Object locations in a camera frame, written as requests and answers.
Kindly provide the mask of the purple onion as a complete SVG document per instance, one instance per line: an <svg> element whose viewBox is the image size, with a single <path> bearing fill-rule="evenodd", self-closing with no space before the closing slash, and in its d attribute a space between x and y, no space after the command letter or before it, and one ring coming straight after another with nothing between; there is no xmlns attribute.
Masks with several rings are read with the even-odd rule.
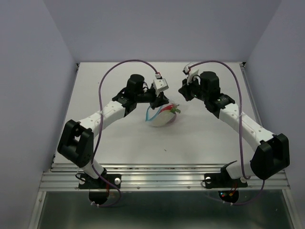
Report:
<svg viewBox="0 0 305 229"><path fill-rule="evenodd" d="M173 123L173 122L176 120L176 118L177 118L177 116L175 115L173 118L171 118L171 119L167 122L167 124Z"/></svg>

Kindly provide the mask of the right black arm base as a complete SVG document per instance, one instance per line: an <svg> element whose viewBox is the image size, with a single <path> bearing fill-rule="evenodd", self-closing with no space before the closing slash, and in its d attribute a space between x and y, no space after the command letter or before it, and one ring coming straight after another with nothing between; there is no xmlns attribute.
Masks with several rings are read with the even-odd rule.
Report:
<svg viewBox="0 0 305 229"><path fill-rule="evenodd" d="M206 189L220 188L218 191L219 198L224 203L230 203L235 205L239 199L238 188L248 187L248 183L243 183L240 178L232 179L227 172L229 165L235 163L233 161L225 166L221 167L219 173L206 173L201 185Z"/></svg>

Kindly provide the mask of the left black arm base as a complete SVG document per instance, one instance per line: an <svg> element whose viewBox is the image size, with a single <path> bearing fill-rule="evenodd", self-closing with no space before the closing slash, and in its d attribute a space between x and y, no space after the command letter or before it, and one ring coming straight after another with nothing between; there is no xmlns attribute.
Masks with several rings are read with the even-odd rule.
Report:
<svg viewBox="0 0 305 229"><path fill-rule="evenodd" d="M112 207L116 205L122 197L120 191L122 175L108 174L107 171L101 174L103 179L98 177L92 178L88 174L82 172L77 173L75 177L78 179L78 189L88 190L88 198L92 206L98 208Z"/></svg>

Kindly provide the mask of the white radish with leaves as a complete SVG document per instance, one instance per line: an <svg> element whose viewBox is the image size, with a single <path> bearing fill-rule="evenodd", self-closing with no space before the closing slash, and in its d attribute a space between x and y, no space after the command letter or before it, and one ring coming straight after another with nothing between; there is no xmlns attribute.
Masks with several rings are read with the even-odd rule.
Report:
<svg viewBox="0 0 305 229"><path fill-rule="evenodd" d="M175 115L177 116L180 113L181 113L181 110L178 108L173 108L171 112L169 112L169 111L161 112L151 121L151 126L162 127L162 126L168 125L167 122L171 118L173 118Z"/></svg>

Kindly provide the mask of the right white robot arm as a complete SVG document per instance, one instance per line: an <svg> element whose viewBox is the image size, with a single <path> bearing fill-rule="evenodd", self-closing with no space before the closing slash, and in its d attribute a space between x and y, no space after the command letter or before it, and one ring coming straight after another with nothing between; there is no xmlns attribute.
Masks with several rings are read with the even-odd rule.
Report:
<svg viewBox="0 0 305 229"><path fill-rule="evenodd" d="M243 176L267 180L290 165L288 138L284 134L276 135L264 129L244 112L240 112L235 101L221 92L216 73L195 72L183 79L178 92L186 101L194 98L203 101L210 113L240 134L254 151L248 161L242 159L232 162L220 173L222 185L230 186Z"/></svg>

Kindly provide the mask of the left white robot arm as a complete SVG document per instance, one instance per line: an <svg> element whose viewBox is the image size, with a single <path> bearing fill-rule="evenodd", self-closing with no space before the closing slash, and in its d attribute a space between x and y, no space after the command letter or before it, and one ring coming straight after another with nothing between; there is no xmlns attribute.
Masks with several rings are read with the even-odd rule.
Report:
<svg viewBox="0 0 305 229"><path fill-rule="evenodd" d="M137 104L148 103L152 109L169 103L164 91L167 81L158 77L150 88L145 89L144 77L132 74L124 87L101 110L79 121L69 120L57 147L59 154L90 176L90 183L101 188L106 183L105 169L94 159L94 141L101 137L101 131L115 121L126 117Z"/></svg>

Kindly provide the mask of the clear zip top bag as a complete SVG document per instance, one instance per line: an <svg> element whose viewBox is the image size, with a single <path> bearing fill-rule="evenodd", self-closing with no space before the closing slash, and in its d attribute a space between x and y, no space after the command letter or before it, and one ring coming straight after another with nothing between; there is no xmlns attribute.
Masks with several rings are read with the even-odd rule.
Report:
<svg viewBox="0 0 305 229"><path fill-rule="evenodd" d="M152 127L163 127L172 124L177 115L181 113L179 105L175 103L160 106L152 116L150 116L150 111L151 107L149 106L146 110L145 122Z"/></svg>

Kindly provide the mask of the red chili pepper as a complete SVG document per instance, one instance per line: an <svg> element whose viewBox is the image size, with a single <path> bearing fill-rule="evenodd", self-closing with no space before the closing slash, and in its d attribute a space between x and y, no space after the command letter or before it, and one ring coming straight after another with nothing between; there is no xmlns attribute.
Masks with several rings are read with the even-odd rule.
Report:
<svg viewBox="0 0 305 229"><path fill-rule="evenodd" d="M161 113L161 112L164 112L164 111L169 111L169 112L171 112L172 109L173 109L174 107L175 107L174 104L168 105L168 106L162 108L162 109L160 110L160 113Z"/></svg>

